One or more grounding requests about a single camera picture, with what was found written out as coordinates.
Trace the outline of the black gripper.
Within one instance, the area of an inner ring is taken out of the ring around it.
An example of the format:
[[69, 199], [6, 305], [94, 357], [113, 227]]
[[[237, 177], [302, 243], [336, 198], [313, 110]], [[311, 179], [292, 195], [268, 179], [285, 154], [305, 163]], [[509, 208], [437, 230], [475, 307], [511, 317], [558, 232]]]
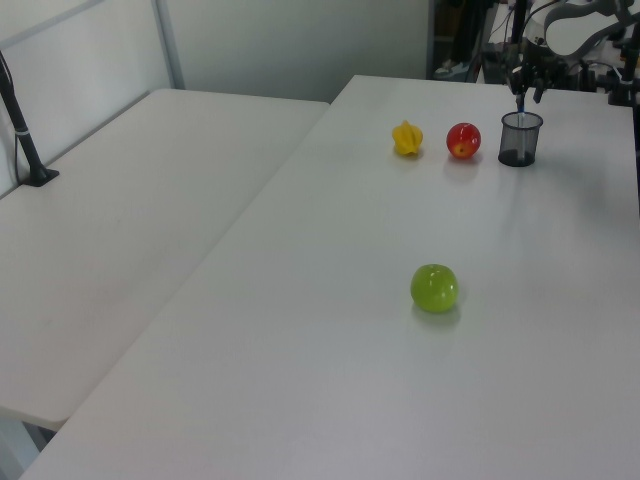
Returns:
[[508, 85], [516, 96], [526, 94], [526, 86], [534, 86], [533, 100], [539, 103], [549, 80], [550, 58], [535, 52], [512, 50], [508, 55]]

